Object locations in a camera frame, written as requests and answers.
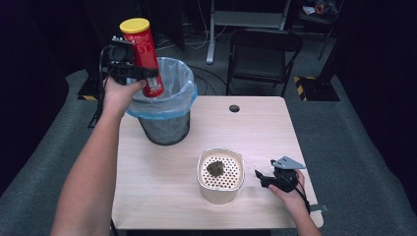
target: white perforated container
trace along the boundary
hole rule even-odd
[[[214,177],[207,167],[216,161],[224,164],[223,174]],[[237,151],[225,148],[209,148],[200,155],[197,166],[200,192],[209,202],[217,205],[232,201],[245,179],[244,161]]]

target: black cable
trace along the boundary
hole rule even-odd
[[[208,92],[208,89],[209,89],[209,84],[208,84],[208,82],[206,81],[206,80],[204,80],[203,78],[201,78],[201,77],[199,77],[199,76],[197,76],[197,75],[194,75],[195,77],[197,77],[197,78],[199,78],[199,79],[201,79],[205,84],[206,84],[206,89],[205,89],[205,92],[203,93],[203,95],[206,95],[207,94],[207,92]]]
[[[196,67],[196,66],[191,66],[191,65],[187,65],[188,67],[190,67],[190,68],[194,68],[194,69],[198,69],[198,70],[201,70],[201,71],[204,71],[204,72],[206,72],[206,73],[209,73],[209,74],[211,74],[211,75],[213,75],[215,78],[217,78],[217,79],[219,79],[226,87],[227,87],[227,84],[226,84],[226,82],[220,77],[220,76],[218,76],[218,75],[216,75],[215,73],[213,73],[213,72],[211,72],[211,71],[208,71],[208,70],[205,70],[205,69],[203,69],[203,68],[200,68],[200,67]]]
[[[283,175],[277,173],[282,179],[284,179],[291,187],[294,188],[295,191],[300,195],[300,197],[303,199],[304,204],[306,205],[307,212],[310,214],[310,202],[307,200],[306,191],[304,190],[304,186],[300,183],[300,181],[297,180],[297,184],[301,186],[303,189],[304,194],[300,192],[300,190],[297,188],[297,185],[294,186],[289,180],[287,180]]]
[[[199,78],[200,80],[204,81],[206,83],[206,86],[210,86],[211,87],[211,90],[214,92],[214,95],[217,95],[217,92],[215,91],[214,87],[208,81],[206,81],[205,79],[203,79],[200,76],[196,76],[196,75],[194,75],[194,76],[197,77],[197,78]]]

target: yellow lid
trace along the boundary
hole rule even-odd
[[[124,33],[136,33],[149,28],[149,21],[143,18],[126,20],[120,24],[120,30]]]

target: red can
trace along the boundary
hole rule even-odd
[[[135,64],[150,69],[158,69],[156,53],[150,33],[149,21],[134,18],[120,24],[120,30],[126,40],[134,42]],[[143,92],[147,97],[156,97],[163,93],[164,87],[160,73],[157,77],[147,78]]]

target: table surface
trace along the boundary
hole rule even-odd
[[[238,105],[231,112],[230,105]],[[120,229],[277,229],[295,224],[281,200],[262,188],[255,169],[271,172],[284,155],[305,164],[284,99],[277,96],[199,96],[191,128],[179,144],[162,147],[146,137],[138,119],[120,127],[118,175],[112,217]],[[197,165],[207,148],[230,148],[245,161],[245,179],[235,199],[209,203],[200,193]],[[317,203],[307,169],[305,190]],[[319,211],[311,213],[318,227]]]

